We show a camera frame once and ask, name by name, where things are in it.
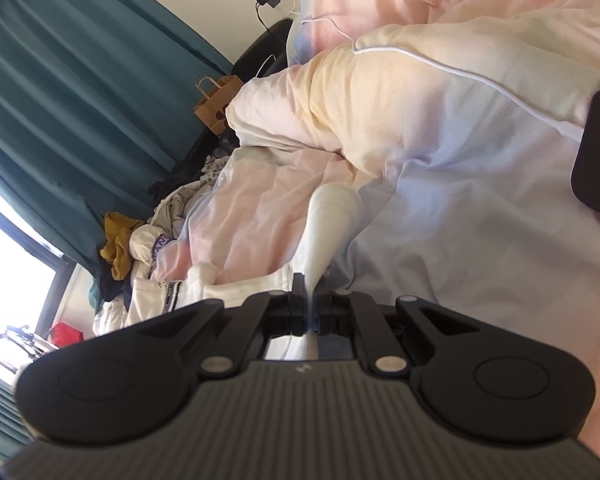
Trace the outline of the garment steamer stand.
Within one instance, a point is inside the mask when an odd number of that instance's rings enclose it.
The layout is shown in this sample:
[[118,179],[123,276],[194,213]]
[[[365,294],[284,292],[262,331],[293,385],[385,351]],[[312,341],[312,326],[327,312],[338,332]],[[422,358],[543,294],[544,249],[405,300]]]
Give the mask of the garment steamer stand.
[[29,330],[29,326],[21,327],[7,326],[4,332],[0,333],[0,339],[5,339],[12,342],[21,350],[26,352],[26,355],[31,360],[36,360],[48,352],[56,349],[55,346],[49,344],[45,339],[38,334]]

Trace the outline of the brown paper bag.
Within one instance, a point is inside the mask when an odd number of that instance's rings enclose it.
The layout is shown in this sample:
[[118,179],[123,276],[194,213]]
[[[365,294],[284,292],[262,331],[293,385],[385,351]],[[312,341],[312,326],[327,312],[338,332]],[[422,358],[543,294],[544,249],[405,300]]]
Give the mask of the brown paper bag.
[[195,88],[202,95],[202,99],[194,106],[194,113],[216,136],[220,136],[228,127],[226,108],[243,85],[236,75],[227,75],[220,79],[203,76],[196,82]]

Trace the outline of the pile of clothes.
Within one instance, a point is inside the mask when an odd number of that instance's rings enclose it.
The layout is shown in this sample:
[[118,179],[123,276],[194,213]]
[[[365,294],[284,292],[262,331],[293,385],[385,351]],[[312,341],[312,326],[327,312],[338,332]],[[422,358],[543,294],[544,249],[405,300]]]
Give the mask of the pile of clothes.
[[216,148],[201,164],[178,162],[166,180],[148,188],[155,209],[131,236],[132,269],[128,276],[121,282],[115,281],[110,264],[98,256],[98,268],[90,290],[90,303],[95,310],[95,335],[105,335],[124,326],[132,307],[134,281],[151,277],[159,252],[178,239],[189,211],[193,210],[197,200],[212,190],[232,153]]

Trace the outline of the mustard yellow garment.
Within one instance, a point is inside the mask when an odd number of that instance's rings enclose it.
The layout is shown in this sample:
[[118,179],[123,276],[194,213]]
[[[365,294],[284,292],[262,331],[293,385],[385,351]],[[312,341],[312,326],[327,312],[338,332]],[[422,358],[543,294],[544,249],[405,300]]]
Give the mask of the mustard yellow garment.
[[123,281],[132,269],[130,239],[133,232],[143,225],[136,220],[108,211],[104,219],[105,245],[99,255],[111,266],[111,276],[115,281]]

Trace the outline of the white sweatpants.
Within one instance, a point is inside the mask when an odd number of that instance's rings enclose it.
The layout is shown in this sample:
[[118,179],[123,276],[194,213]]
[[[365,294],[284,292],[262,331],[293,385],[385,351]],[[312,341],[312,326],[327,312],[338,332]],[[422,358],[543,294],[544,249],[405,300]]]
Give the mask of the white sweatpants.
[[310,199],[306,224],[290,261],[271,274],[230,284],[216,281],[218,269],[210,263],[192,266],[182,280],[151,280],[149,266],[139,261],[130,273],[131,299],[117,296],[104,302],[95,314],[93,332],[102,336],[206,299],[236,308],[259,292],[289,292],[297,274],[312,294],[329,263],[352,240],[362,214],[361,197],[353,188],[339,183],[320,186]]

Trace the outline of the pastel duvet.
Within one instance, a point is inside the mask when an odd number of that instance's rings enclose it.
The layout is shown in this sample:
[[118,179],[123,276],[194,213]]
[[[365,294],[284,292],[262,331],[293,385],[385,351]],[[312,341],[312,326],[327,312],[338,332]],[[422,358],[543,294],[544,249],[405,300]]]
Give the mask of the pastel duvet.
[[337,152],[377,177],[466,128],[580,141],[598,90],[600,0],[466,0],[250,81],[227,119],[242,145]]

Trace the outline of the red bag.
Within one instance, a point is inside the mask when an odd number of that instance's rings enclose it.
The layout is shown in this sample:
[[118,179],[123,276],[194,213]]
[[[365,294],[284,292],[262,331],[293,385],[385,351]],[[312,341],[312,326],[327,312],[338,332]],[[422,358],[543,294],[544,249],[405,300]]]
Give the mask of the red bag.
[[50,329],[48,339],[55,347],[66,348],[84,341],[84,335],[80,330],[64,322],[59,322]]

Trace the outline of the teal curtain by bed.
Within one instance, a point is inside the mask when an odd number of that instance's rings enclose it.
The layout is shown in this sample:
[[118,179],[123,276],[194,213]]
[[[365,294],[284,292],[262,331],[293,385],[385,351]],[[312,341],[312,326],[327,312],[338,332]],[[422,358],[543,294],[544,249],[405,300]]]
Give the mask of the teal curtain by bed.
[[194,85],[232,64],[156,0],[0,0],[0,194],[116,293],[106,214],[148,218],[214,143]]

